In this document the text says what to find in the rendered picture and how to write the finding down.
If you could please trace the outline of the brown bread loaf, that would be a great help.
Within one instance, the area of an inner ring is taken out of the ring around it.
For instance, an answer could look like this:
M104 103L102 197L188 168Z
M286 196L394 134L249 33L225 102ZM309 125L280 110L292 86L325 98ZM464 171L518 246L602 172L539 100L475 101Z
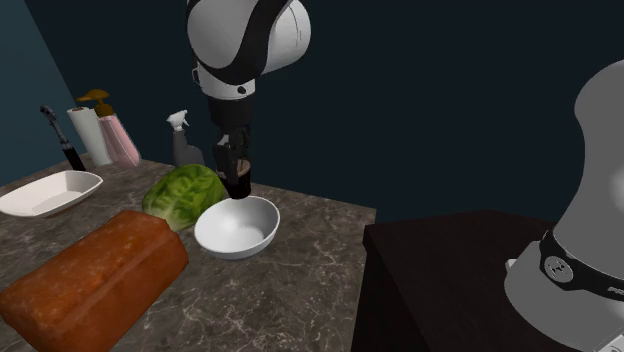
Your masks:
M38 352L110 352L189 262L161 218L124 210L0 292Z

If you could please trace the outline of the pink soap dispenser brown pump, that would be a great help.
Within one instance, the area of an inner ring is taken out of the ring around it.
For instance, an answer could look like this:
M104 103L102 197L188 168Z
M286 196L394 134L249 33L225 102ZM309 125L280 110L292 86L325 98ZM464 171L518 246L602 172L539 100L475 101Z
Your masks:
M113 107L104 101L109 93L102 89L92 89L76 99L77 102L95 101L94 112L98 116L102 132L109 142L111 152L109 156L120 166L136 167L141 162L141 156L119 120Z

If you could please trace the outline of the green cabbage head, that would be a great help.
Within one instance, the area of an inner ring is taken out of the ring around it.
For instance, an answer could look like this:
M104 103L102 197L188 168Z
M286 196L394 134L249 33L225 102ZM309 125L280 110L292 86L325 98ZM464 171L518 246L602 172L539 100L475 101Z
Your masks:
M176 167L145 194L142 211L164 219L174 232L195 225L199 217L220 202L225 187L218 175L200 164Z

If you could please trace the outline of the grey spray bottle white head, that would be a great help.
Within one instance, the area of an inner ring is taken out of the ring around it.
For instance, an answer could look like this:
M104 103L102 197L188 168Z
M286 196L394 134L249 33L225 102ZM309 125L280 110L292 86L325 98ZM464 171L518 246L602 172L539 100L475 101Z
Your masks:
M181 110L171 114L167 118L167 122L173 129L172 133L172 153L173 161L176 167L198 164L204 165L204 157L202 151L188 143L184 127L188 126L186 120L187 110Z

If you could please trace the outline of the white round bowl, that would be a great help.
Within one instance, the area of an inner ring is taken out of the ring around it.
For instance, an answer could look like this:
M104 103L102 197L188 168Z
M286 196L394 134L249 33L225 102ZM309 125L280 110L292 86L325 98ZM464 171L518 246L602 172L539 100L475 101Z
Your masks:
M265 198L227 198L202 213L194 226L194 236L217 258L243 260L272 242L280 222L279 209Z

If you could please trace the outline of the white rectangular dish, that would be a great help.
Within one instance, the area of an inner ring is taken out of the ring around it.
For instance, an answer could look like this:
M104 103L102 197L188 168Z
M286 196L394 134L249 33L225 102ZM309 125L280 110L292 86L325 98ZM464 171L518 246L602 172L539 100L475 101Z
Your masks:
M100 176L86 171L57 172L0 197L0 212L15 217L48 217L83 201L102 183Z

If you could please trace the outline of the white paper towel roll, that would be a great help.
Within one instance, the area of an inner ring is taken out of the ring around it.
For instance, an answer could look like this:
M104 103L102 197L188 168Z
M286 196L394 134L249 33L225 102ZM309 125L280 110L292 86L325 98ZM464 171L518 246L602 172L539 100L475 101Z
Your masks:
M80 136L84 147L96 166L111 164L104 135L95 111L87 107L69 109L67 114Z

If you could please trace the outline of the black long-handled tool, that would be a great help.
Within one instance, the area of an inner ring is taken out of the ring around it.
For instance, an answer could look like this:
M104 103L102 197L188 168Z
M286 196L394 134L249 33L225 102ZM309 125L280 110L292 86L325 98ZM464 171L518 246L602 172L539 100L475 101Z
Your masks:
M46 119L49 121L50 125L54 129L59 139L61 150L66 156L66 159L68 160L71 167L77 171L85 171L86 168L82 163L82 160L80 159L77 151L63 134L62 129L57 122L57 117L54 110L47 105L41 105L40 112L46 117Z

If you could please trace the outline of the dark robot stand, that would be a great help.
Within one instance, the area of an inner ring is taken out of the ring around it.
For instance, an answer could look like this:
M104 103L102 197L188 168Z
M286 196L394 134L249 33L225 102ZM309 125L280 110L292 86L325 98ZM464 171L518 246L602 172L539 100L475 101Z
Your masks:
M504 292L506 261L551 225L481 210L366 226L351 352L577 352Z

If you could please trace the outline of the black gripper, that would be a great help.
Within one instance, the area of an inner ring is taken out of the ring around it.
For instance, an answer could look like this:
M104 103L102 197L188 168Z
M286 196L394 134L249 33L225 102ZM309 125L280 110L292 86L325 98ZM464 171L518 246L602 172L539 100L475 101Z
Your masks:
M231 133L242 127L239 134L223 134L213 145L212 153L216 169L228 183L238 182L238 160L249 159L251 131L249 124L253 120L254 96L241 99L224 100L207 97L210 119L222 133Z

